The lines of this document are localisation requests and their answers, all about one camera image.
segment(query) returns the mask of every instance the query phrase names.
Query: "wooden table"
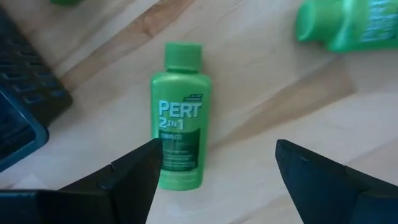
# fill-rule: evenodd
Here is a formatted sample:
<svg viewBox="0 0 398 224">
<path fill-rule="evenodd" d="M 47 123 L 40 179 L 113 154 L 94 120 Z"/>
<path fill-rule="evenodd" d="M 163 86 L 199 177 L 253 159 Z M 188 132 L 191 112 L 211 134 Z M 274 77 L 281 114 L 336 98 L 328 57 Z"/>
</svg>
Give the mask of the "wooden table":
<svg viewBox="0 0 398 224">
<path fill-rule="evenodd" d="M 335 55 L 293 38 L 302 0 L 1 0 L 72 91 L 50 142 L 2 188 L 59 189 L 150 139 L 164 43 L 205 44 L 215 83 L 203 186 L 158 190 L 148 223 L 301 223 L 274 159 L 288 139 L 398 184 L 398 51 Z"/>
</svg>

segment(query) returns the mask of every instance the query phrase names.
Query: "shampoo bottle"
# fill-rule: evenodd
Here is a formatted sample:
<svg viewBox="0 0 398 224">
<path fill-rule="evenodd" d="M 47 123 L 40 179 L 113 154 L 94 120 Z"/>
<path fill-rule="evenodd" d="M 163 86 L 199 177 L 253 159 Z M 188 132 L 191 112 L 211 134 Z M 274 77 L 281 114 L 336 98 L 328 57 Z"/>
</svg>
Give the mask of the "shampoo bottle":
<svg viewBox="0 0 398 224">
<path fill-rule="evenodd" d="M 334 52 L 398 48 L 398 0 L 308 0 L 296 38 Z"/>
<path fill-rule="evenodd" d="M 152 137 L 163 140 L 163 189 L 193 190 L 203 180 L 212 84 L 200 69 L 200 44 L 169 42 L 165 72 L 151 81 Z"/>
</svg>

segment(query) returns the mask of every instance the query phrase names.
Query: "green plastic bottle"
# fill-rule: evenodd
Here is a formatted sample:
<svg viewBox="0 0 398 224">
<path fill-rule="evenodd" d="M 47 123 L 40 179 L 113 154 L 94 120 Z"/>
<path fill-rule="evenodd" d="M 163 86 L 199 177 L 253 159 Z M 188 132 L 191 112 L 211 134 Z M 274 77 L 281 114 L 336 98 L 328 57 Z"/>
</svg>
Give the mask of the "green plastic bottle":
<svg viewBox="0 0 398 224">
<path fill-rule="evenodd" d="M 309 0 L 297 14 L 296 38 L 334 52 L 398 47 L 398 0 Z"/>
<path fill-rule="evenodd" d="M 193 190 L 203 181 L 212 84 L 201 66 L 200 44 L 169 42 L 166 72 L 152 78 L 152 137 L 163 140 L 163 189 Z"/>
</svg>

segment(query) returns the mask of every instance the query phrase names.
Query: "wood grain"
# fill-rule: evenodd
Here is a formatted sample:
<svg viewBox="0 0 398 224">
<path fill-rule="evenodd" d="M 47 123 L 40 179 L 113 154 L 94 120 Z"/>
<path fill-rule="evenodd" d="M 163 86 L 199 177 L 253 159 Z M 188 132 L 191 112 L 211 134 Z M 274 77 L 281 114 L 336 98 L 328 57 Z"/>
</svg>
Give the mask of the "wood grain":
<svg viewBox="0 0 398 224">
<path fill-rule="evenodd" d="M 274 159 L 278 139 L 398 184 L 398 52 L 296 43 L 302 2 L 1 0 L 75 102 L 0 187 L 59 189 L 147 142 L 149 82 L 170 40 L 205 46 L 208 156 L 203 186 L 159 189 L 148 224 L 301 223 Z"/>
</svg>

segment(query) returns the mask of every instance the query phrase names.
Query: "green bottle cap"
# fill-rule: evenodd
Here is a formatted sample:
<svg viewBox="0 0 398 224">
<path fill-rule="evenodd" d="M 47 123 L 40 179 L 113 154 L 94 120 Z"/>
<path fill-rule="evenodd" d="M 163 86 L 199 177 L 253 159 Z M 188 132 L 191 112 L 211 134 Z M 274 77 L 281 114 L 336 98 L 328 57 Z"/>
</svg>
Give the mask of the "green bottle cap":
<svg viewBox="0 0 398 224">
<path fill-rule="evenodd" d="M 296 38 L 299 41 L 328 40 L 338 31 L 342 20 L 342 1 L 306 1 L 297 14 Z"/>
<path fill-rule="evenodd" d="M 168 42 L 165 51 L 165 68 L 200 71 L 202 45 L 191 42 Z"/>
<path fill-rule="evenodd" d="M 80 2 L 81 0 L 50 0 L 51 3 L 60 4 L 60 5 L 72 5 Z"/>
</svg>

